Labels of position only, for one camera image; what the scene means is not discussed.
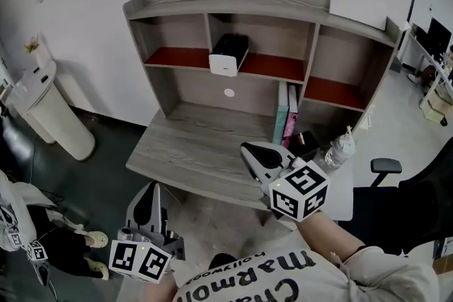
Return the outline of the person's left forearm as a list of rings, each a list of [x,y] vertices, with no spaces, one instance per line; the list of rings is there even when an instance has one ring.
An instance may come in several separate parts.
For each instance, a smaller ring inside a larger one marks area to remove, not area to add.
[[[172,302],[178,292],[173,273],[165,273],[159,284],[147,284],[144,292],[146,302]]]

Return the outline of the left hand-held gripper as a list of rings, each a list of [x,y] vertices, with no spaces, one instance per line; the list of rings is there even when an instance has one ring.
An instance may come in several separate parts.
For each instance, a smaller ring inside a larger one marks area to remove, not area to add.
[[[127,208],[127,225],[161,224],[161,188],[157,182],[145,185]],[[124,277],[145,282],[160,282],[173,272],[171,260],[185,259],[182,236],[173,231],[123,226],[111,242],[108,268]]]

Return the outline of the person's white printed shirt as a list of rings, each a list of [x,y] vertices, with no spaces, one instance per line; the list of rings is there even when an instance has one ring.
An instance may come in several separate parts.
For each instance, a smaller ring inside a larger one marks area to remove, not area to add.
[[[432,267],[361,247],[345,261],[279,248],[189,279],[172,302],[439,302]]]

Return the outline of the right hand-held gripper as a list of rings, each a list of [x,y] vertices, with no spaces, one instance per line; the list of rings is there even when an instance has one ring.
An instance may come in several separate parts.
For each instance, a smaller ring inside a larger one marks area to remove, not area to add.
[[[326,203],[331,179],[315,162],[294,159],[285,147],[264,141],[242,143],[240,154],[252,177],[266,182],[262,190],[277,218],[301,222]]]

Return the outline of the white round pedestal table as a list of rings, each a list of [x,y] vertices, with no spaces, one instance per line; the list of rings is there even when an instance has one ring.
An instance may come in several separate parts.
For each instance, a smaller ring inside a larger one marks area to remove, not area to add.
[[[50,60],[35,74],[34,69],[25,72],[13,87],[15,109],[20,115],[35,120],[38,129],[45,131],[47,143],[55,141],[74,159],[87,160],[94,152],[96,140],[54,85],[56,62]],[[48,79],[42,83],[41,78],[46,75]]]

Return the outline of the white box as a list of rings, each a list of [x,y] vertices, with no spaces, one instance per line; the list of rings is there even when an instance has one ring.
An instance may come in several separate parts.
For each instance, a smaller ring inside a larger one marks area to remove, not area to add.
[[[248,55],[248,37],[224,34],[209,55],[210,71],[220,76],[236,77]]]

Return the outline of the person's dark shoe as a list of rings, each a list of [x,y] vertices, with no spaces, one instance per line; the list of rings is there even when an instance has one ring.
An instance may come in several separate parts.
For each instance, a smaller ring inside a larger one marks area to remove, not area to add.
[[[237,267],[238,262],[240,261],[241,258],[238,259],[233,255],[227,253],[218,253],[212,258],[208,270],[218,269],[224,266]]]

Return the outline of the brown cardboard box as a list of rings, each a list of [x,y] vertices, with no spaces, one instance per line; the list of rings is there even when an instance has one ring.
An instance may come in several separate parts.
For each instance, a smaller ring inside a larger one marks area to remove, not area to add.
[[[453,254],[434,259],[432,268],[436,275],[453,272]]]

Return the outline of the black office chair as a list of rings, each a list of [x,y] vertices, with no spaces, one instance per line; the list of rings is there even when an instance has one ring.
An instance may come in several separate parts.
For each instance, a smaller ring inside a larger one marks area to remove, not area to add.
[[[393,255],[453,236],[453,137],[424,169],[395,187],[381,183],[401,173],[399,161],[375,158],[370,168],[376,179],[369,187],[354,188],[352,219],[340,227]]]

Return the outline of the white office table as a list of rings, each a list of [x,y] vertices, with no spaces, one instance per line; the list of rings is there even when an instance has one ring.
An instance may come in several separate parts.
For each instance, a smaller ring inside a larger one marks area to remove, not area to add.
[[[416,40],[416,38],[413,36],[413,34],[410,31],[408,31],[406,33],[405,41],[406,41],[406,44],[403,46],[403,51],[402,51],[401,57],[404,56],[404,54],[406,53],[406,50],[408,48],[413,48],[419,56],[417,67],[415,68],[415,70],[413,72],[416,76],[418,75],[418,72],[420,71],[420,68],[423,65],[423,62],[425,60],[427,62],[429,62],[430,65],[434,66],[434,68],[435,68],[435,80],[433,81],[427,94],[421,100],[419,108],[422,111],[424,111],[424,109],[427,107],[427,105],[429,103],[429,99],[430,99],[431,95],[435,92],[435,89],[440,84],[445,86],[447,94],[453,100],[453,79],[451,79],[449,77],[450,74],[453,72],[453,69],[451,71],[448,71],[447,66],[443,62],[441,62],[441,63],[437,62],[429,54],[429,52]]]

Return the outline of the black computer monitor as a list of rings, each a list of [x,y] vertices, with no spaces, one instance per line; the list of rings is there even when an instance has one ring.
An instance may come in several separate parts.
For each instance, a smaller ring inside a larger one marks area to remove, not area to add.
[[[431,18],[428,28],[429,52],[433,57],[442,57],[449,47],[452,32],[435,18]]]

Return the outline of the wooden shelf unit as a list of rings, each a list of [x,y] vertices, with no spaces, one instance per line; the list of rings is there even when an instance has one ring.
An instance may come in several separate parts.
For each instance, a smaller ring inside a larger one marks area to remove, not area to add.
[[[383,28],[333,15],[330,0],[129,0],[134,46],[160,110],[184,101],[220,108],[272,108],[280,81],[297,86],[297,132],[322,146],[356,129],[370,109],[401,39]],[[224,34],[248,37],[236,77],[210,71]],[[233,98],[225,88],[235,92]]]

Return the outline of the pink book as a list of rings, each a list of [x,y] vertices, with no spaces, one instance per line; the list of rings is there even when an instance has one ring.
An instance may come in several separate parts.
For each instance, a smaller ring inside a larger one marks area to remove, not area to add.
[[[294,84],[288,85],[288,105],[289,110],[287,114],[287,121],[285,124],[285,129],[282,135],[281,142],[281,145],[286,149],[289,148],[289,144],[298,118],[297,86]]]

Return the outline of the black pen holder box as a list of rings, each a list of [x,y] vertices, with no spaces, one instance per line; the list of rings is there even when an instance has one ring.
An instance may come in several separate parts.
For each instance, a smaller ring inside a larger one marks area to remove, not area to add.
[[[314,159],[318,150],[320,149],[319,143],[310,131],[302,132],[304,135],[305,145],[299,143],[299,133],[292,136],[289,151],[296,157],[308,162]]]

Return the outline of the person's right forearm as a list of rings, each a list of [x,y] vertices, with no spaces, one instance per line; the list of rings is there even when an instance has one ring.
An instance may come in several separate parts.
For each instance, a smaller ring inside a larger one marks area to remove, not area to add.
[[[350,234],[322,211],[317,211],[296,226],[307,245],[324,258],[332,254],[344,262],[365,244]]]

